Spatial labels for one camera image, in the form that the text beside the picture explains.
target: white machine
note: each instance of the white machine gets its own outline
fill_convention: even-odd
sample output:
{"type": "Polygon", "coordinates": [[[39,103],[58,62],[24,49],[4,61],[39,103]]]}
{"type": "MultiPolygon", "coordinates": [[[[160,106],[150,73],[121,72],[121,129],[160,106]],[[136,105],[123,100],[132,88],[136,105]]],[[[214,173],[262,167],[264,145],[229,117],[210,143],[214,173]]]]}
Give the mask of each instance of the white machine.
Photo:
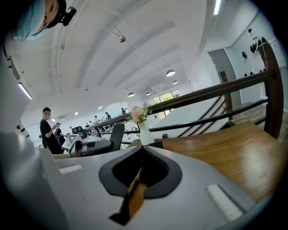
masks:
{"type": "Polygon", "coordinates": [[[211,165],[171,151],[130,147],[54,161],[49,150],[15,134],[0,138],[7,188],[49,229],[212,230],[243,220],[255,205],[211,165]],[[147,190],[130,219],[127,188],[140,168],[147,190]]]}

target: floor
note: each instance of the floor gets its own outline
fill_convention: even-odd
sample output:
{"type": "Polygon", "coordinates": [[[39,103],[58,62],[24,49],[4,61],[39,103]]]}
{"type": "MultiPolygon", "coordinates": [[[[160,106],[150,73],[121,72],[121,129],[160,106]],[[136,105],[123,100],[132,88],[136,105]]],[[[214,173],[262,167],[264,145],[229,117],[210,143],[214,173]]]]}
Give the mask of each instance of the floor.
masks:
{"type": "MultiPolygon", "coordinates": [[[[253,122],[264,117],[265,114],[266,114],[266,106],[260,105],[251,110],[233,116],[233,121],[235,124],[239,124],[245,121],[253,122]]],[[[264,129],[264,125],[265,122],[259,124],[258,126],[264,129]]],[[[278,141],[281,142],[285,147],[288,147],[288,113],[285,112],[283,113],[282,125],[278,141]]]]}

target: desk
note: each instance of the desk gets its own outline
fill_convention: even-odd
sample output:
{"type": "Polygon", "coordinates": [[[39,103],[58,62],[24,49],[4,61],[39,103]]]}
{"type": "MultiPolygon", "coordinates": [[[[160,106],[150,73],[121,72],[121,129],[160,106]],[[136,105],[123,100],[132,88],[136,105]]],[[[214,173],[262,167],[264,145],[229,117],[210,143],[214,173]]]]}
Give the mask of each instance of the desk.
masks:
{"type": "MultiPolygon", "coordinates": [[[[162,141],[166,150],[209,163],[246,190],[256,202],[274,192],[287,162],[281,144],[250,122],[213,133],[155,141],[162,141]]],[[[129,146],[141,146],[140,139],[129,146]]],[[[131,207],[136,201],[141,203],[142,193],[141,187],[140,195],[132,196],[131,207]]]]}

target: black hat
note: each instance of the black hat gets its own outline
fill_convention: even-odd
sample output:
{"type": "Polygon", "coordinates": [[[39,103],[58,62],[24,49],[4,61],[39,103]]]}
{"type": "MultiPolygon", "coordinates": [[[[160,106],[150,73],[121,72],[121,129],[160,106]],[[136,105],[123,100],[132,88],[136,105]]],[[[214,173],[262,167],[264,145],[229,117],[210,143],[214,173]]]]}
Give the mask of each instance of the black hat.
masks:
{"type": "Polygon", "coordinates": [[[57,13],[56,17],[54,18],[54,20],[48,25],[48,28],[52,28],[52,27],[56,26],[58,23],[61,23],[62,18],[65,15],[66,1],[65,0],[58,0],[58,4],[59,4],[58,13],[57,13]]]}

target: black t-shirt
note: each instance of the black t-shirt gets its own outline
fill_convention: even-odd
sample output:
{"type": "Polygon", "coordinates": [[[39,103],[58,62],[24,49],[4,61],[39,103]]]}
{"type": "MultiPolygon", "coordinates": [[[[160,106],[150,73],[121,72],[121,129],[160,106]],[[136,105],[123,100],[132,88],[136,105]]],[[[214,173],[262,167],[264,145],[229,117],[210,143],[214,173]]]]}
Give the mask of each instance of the black t-shirt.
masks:
{"type": "Polygon", "coordinates": [[[56,140],[56,137],[54,136],[54,134],[52,133],[51,136],[49,138],[47,138],[45,136],[45,134],[49,133],[51,130],[51,126],[49,125],[49,123],[42,119],[40,122],[40,132],[41,132],[41,136],[43,138],[43,143],[46,146],[59,146],[59,142],[56,140]]]}
{"type": "Polygon", "coordinates": [[[61,144],[63,144],[63,143],[65,142],[65,138],[62,137],[62,136],[60,135],[60,133],[62,133],[62,131],[61,131],[60,128],[58,128],[58,129],[57,129],[57,134],[58,134],[58,137],[59,137],[59,141],[60,141],[61,144]]]}

